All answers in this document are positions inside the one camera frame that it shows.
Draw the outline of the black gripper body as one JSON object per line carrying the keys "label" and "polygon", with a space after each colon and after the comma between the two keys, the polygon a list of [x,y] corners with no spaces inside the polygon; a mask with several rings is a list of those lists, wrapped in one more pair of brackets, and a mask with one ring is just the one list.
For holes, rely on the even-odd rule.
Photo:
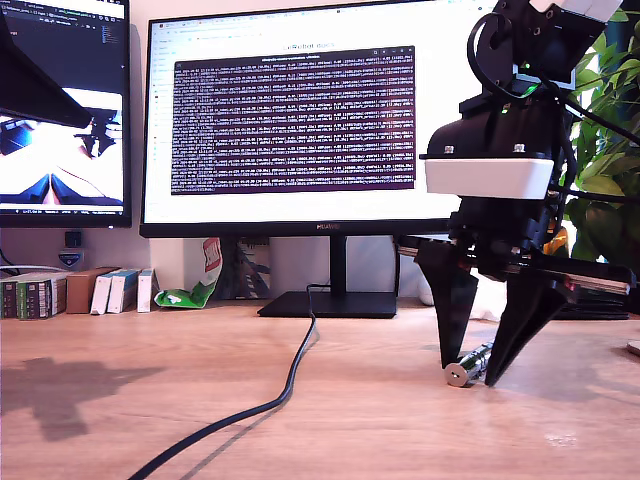
{"label": "black gripper body", "polygon": [[543,252],[563,209],[551,201],[465,198],[448,221],[449,238],[402,235],[399,250],[413,257],[434,296],[473,296],[479,274],[499,282],[576,296],[582,289],[626,295],[625,267],[561,258]]}

